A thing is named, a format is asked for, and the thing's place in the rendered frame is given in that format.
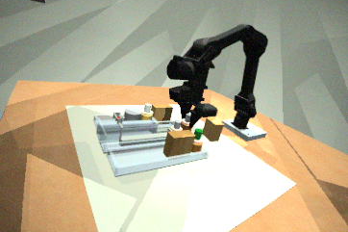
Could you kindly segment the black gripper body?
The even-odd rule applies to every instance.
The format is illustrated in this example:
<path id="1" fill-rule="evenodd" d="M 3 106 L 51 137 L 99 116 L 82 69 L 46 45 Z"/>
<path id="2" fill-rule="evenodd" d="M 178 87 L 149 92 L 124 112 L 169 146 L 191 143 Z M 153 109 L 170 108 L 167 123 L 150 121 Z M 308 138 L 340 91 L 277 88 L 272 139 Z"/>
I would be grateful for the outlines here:
<path id="1" fill-rule="evenodd" d="M 200 117 L 213 117 L 217 116 L 218 110 L 215 106 L 213 106 L 210 103 L 201 103 L 201 101 L 205 101 L 205 98 L 203 97 L 204 90 L 208 89 L 208 86 L 206 86 L 206 83 L 199 83 L 194 82 L 191 80 L 185 81 L 185 85 L 187 85 L 189 88 L 193 88 L 194 90 L 194 98 L 191 98 L 190 100 L 183 100 L 181 103 L 189 102 L 194 107 L 193 111 L 195 111 L 195 114 L 197 114 Z"/>

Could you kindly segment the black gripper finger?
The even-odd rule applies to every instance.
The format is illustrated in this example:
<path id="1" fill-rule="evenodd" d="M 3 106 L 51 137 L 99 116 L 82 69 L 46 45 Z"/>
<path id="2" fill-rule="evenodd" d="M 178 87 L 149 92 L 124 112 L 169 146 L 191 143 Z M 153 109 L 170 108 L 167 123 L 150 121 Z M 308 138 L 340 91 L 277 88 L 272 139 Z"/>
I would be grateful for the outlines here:
<path id="1" fill-rule="evenodd" d="M 193 111 L 193 110 L 189 110 L 189 111 L 191 113 L 190 121 L 189 121 L 189 128 L 192 128 L 201 117 L 198 116 L 197 114 L 195 114 L 195 111 Z"/>
<path id="2" fill-rule="evenodd" d="M 181 102 L 177 102 L 180 105 L 180 109 L 181 109 L 181 117 L 186 118 L 186 114 L 189 114 L 189 110 L 192 107 L 192 104 L 190 104 L 189 102 L 186 103 L 181 103 Z"/>

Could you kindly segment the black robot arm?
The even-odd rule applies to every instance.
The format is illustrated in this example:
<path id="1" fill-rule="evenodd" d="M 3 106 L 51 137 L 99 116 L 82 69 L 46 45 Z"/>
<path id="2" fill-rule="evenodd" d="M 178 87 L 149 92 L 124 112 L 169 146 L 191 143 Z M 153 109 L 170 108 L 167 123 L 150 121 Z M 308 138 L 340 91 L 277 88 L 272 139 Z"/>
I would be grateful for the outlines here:
<path id="1" fill-rule="evenodd" d="M 241 41 L 245 54 L 245 69 L 241 91 L 235 95 L 234 111 L 236 115 L 230 122 L 238 130 L 249 129 L 250 118 L 257 114 L 253 89 L 260 59 L 266 50 L 268 39 L 251 25 L 237 25 L 229 31 L 215 37 L 197 39 L 183 57 L 174 55 L 167 65 L 167 76 L 172 80 L 191 80 L 206 83 L 210 68 L 215 68 L 212 60 L 220 55 L 224 48 Z M 175 102 L 194 98 L 193 88 L 183 82 L 182 86 L 169 89 L 169 98 Z"/>

